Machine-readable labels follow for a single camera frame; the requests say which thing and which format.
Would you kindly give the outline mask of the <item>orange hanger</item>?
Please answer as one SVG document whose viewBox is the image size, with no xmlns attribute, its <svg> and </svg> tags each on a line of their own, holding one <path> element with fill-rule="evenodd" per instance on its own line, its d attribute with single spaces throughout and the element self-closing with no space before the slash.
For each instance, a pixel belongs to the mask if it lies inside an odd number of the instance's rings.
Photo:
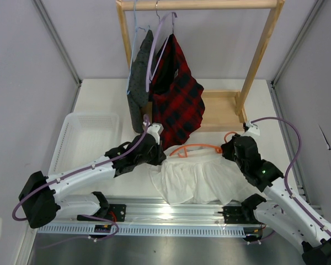
<svg viewBox="0 0 331 265">
<path fill-rule="evenodd" d="M 187 144 L 181 147 L 176 148 L 172 151 L 169 156 L 177 155 L 180 158 L 187 158 L 188 157 L 188 148 L 191 147 L 198 147 L 203 149 L 213 149 L 216 153 L 222 153 L 222 149 L 219 146 L 209 145 L 209 144 Z"/>
</svg>

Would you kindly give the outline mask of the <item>white pleated skirt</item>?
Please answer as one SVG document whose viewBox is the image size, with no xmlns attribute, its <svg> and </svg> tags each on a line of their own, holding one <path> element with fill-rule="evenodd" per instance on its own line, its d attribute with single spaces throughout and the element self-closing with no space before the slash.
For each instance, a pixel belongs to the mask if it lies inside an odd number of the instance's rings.
<svg viewBox="0 0 331 265">
<path fill-rule="evenodd" d="M 242 202 L 255 193 L 235 162 L 209 149 L 191 150 L 187 157 L 168 156 L 160 166 L 150 167 L 150 179 L 169 205 L 223 205 Z"/>
</svg>

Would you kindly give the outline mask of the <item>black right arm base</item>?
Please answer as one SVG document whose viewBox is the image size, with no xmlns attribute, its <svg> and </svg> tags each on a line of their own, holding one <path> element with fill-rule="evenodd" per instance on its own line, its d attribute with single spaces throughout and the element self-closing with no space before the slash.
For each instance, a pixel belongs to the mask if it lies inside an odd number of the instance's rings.
<svg viewBox="0 0 331 265">
<path fill-rule="evenodd" d="M 253 209 L 246 206 L 224 206 L 218 213 L 226 224 L 260 224 L 254 217 Z"/>
</svg>

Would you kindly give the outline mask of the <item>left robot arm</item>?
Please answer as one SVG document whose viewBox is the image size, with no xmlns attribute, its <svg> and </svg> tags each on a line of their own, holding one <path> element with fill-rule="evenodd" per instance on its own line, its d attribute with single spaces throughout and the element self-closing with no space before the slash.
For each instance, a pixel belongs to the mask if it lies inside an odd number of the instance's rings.
<svg viewBox="0 0 331 265">
<path fill-rule="evenodd" d="M 40 171 L 33 173 L 19 194 L 17 207 L 23 209 L 22 219 L 32 229 L 47 225 L 57 217 L 102 221 L 109 213 L 109 204 L 102 192 L 85 196 L 73 195 L 73 192 L 130 173 L 142 164 L 158 166 L 165 159 L 160 136 L 146 132 L 78 169 L 50 176 Z"/>
</svg>

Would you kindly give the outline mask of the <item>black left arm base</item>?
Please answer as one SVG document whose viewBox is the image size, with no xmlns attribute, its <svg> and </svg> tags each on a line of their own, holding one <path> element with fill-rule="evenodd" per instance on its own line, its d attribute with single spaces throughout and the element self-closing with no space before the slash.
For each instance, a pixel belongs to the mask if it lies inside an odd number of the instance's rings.
<svg viewBox="0 0 331 265">
<path fill-rule="evenodd" d="M 126 216 L 126 204 L 110 204 L 109 208 L 101 208 L 93 215 L 78 215 L 78 221 L 96 221 L 95 218 L 111 220 L 113 222 L 124 222 Z"/>
</svg>

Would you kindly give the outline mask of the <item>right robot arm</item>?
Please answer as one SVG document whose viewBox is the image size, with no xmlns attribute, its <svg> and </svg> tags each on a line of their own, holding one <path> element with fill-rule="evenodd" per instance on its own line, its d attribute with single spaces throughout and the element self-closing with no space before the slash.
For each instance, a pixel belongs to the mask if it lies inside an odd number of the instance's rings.
<svg viewBox="0 0 331 265">
<path fill-rule="evenodd" d="M 286 184 L 273 163 L 261 158 L 255 140 L 235 134 L 221 150 L 260 191 L 241 203 L 242 219 L 271 227 L 298 250 L 305 264 L 331 264 L 331 223 Z"/>
</svg>

